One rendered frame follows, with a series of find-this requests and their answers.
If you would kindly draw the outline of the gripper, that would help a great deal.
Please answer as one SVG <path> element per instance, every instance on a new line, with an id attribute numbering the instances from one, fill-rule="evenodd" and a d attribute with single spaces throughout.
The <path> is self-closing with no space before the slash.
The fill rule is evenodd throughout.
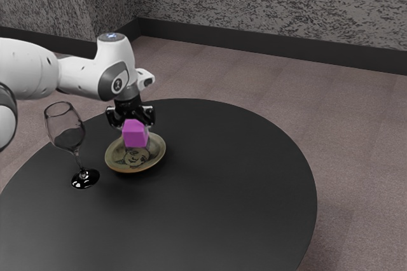
<path id="1" fill-rule="evenodd" d="M 126 120 L 138 120 L 146 127 L 152 127 L 156 122 L 153 106 L 144 105 L 141 101 L 114 101 L 114 106 L 105 110 L 106 118 L 114 129 L 122 131 Z"/>

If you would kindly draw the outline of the purple cube block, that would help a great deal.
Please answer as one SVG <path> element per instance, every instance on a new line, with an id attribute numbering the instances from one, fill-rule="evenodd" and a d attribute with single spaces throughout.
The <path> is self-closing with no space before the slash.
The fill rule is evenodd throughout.
<path id="1" fill-rule="evenodd" d="M 136 119 L 126 119 L 122 128 L 126 148 L 145 148 L 148 145 L 149 129 Z"/>

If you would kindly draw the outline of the olive plate with face drawing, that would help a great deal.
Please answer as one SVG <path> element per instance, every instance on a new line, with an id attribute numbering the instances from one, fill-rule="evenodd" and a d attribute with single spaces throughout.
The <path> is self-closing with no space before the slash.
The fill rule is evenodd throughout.
<path id="1" fill-rule="evenodd" d="M 116 172 L 136 173 L 156 165 L 166 148 L 163 138 L 155 133 L 150 133 L 147 146 L 141 148 L 127 148 L 121 136 L 109 145 L 104 160 Z"/>

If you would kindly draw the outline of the clear wine glass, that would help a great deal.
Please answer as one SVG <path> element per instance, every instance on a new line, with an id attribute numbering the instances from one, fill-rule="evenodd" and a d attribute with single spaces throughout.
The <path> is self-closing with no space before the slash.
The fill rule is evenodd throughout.
<path id="1" fill-rule="evenodd" d="M 71 179 L 75 189 L 86 189 L 93 186 L 100 178 L 99 171 L 83 166 L 79 150 L 85 139 L 86 130 L 80 115 L 74 106 L 67 101 L 54 102 L 44 110 L 45 126 L 52 144 L 71 153 L 79 171 Z"/>

